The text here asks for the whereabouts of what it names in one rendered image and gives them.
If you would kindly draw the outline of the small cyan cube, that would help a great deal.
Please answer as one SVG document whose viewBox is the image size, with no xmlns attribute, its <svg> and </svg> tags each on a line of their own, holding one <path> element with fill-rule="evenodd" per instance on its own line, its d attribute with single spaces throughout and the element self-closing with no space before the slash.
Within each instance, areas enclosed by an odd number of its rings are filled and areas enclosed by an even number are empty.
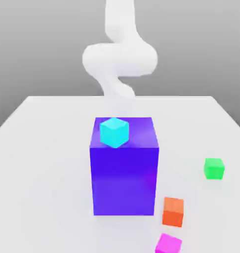
<svg viewBox="0 0 240 253">
<path fill-rule="evenodd" d="M 119 148 L 129 140 L 129 123 L 110 118 L 100 123 L 100 142 L 112 148 Z"/>
</svg>

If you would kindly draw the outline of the small orange cube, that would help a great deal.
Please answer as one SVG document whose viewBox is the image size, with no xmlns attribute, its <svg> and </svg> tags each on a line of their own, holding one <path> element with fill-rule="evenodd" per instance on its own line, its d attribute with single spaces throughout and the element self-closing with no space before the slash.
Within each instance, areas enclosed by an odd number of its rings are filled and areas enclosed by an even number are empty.
<svg viewBox="0 0 240 253">
<path fill-rule="evenodd" d="M 182 227 L 184 216 L 184 200 L 165 197 L 163 214 L 162 214 L 162 224 Z"/>
</svg>

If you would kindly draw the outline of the small green cube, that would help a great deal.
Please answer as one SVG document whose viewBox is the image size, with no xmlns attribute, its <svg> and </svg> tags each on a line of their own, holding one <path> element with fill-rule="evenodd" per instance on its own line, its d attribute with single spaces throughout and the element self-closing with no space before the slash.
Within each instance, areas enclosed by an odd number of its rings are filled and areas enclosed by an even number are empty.
<svg viewBox="0 0 240 253">
<path fill-rule="evenodd" d="M 221 158 L 206 158 L 204 163 L 204 174 L 206 179 L 222 180 L 225 165 Z"/>
</svg>

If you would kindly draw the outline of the small magenta cube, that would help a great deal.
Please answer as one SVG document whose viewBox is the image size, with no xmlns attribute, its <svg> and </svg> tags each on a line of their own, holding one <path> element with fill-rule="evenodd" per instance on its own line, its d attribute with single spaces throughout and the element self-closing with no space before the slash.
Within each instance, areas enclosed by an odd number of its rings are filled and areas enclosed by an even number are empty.
<svg viewBox="0 0 240 253">
<path fill-rule="evenodd" d="M 155 253 L 179 253 L 182 240 L 162 233 L 156 245 Z"/>
</svg>

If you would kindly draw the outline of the large purple box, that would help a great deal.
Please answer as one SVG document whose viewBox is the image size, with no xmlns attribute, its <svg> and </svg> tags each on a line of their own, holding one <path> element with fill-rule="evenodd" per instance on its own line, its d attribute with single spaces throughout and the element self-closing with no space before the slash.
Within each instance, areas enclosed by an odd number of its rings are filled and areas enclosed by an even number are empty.
<svg viewBox="0 0 240 253">
<path fill-rule="evenodd" d="M 153 215 L 159 144 L 152 118 L 124 118 L 129 141 L 112 148 L 100 141 L 95 118 L 89 147 L 94 215 Z"/>
</svg>

